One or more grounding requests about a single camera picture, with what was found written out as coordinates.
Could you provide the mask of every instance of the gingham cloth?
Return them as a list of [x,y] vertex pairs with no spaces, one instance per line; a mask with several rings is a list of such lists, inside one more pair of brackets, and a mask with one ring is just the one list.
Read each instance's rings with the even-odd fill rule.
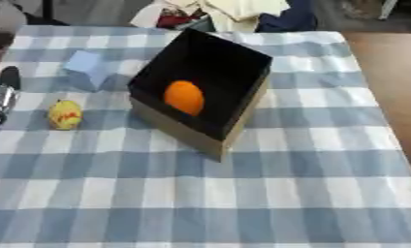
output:
[[[411,167],[337,33],[222,34],[273,56],[270,89],[223,163],[142,122],[127,82],[178,33],[25,27],[0,69],[23,92],[0,128],[0,247],[411,247]],[[102,53],[98,93],[66,86]],[[77,101],[76,131],[47,108]]]

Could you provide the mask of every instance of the dark blue cloth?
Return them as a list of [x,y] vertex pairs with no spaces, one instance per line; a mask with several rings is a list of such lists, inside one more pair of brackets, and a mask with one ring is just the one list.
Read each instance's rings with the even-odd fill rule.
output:
[[290,9],[281,16],[262,14],[257,32],[298,32],[317,28],[317,18],[310,0],[287,0]]

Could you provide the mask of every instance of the yellow ball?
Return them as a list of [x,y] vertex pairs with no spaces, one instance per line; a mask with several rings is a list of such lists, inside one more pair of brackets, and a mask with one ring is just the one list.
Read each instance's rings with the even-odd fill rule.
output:
[[80,106],[68,100],[59,100],[48,109],[48,122],[57,130],[72,130],[81,122]]

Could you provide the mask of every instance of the tennis ball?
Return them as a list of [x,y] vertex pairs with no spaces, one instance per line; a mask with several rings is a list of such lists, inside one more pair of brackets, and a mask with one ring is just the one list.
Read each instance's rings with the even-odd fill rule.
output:
[[57,130],[72,130],[81,122],[80,106],[67,100],[59,100],[48,109],[48,122]]
[[180,111],[197,116],[204,107],[204,96],[200,88],[190,81],[178,80],[165,91],[164,100]]

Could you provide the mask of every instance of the wooden table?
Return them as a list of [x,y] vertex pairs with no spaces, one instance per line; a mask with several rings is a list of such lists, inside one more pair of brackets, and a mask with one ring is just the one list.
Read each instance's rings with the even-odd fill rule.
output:
[[344,36],[411,163],[411,34]]

